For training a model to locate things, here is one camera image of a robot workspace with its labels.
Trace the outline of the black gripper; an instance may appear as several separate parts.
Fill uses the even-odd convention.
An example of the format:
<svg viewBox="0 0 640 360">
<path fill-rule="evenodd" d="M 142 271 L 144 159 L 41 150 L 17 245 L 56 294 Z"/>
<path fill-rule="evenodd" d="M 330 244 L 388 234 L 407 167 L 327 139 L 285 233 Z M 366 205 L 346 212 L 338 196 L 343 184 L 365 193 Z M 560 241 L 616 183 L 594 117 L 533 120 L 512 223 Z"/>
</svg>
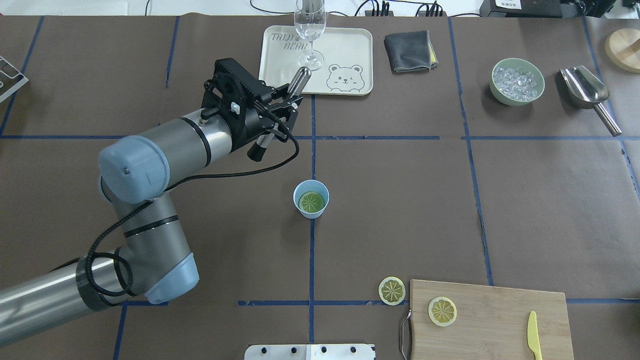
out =
<svg viewBox="0 0 640 360">
<path fill-rule="evenodd" d="M 290 137 L 297 121 L 297 101 L 305 87 L 304 80 L 293 80 L 279 88 L 256 79 L 233 58 L 218 59 L 213 76 L 204 83 L 201 118 L 221 116 L 231 136 L 231 151 L 246 146 L 271 132 L 280 142 Z M 270 110 L 278 121 L 270 120 L 259 110 Z"/>
</svg>

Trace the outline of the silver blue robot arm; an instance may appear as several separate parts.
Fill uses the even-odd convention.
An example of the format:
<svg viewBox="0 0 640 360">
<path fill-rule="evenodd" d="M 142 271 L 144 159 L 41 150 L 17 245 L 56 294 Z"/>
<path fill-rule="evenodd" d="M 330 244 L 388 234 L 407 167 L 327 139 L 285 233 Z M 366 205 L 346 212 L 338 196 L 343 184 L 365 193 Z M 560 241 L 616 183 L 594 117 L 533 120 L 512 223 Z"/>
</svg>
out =
<svg viewBox="0 0 640 360">
<path fill-rule="evenodd" d="M 200 276 L 171 192 L 247 144 L 256 162 L 272 139 L 293 141 L 297 155 L 293 128 L 312 75 L 302 66 L 275 88 L 235 59 L 219 59 L 199 108 L 101 150 L 98 189 L 117 221 L 85 255 L 2 290 L 2 346 L 131 297 L 160 305 L 194 289 Z"/>
</svg>

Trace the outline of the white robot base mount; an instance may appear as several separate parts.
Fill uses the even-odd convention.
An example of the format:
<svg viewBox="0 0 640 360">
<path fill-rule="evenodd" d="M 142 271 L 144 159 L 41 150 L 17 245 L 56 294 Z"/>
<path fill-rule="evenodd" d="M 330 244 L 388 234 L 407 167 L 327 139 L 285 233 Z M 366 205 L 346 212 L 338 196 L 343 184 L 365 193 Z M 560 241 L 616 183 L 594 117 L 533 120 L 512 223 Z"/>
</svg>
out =
<svg viewBox="0 0 640 360">
<path fill-rule="evenodd" d="M 375 346 L 366 343 L 254 344 L 245 360 L 375 360 Z"/>
</svg>

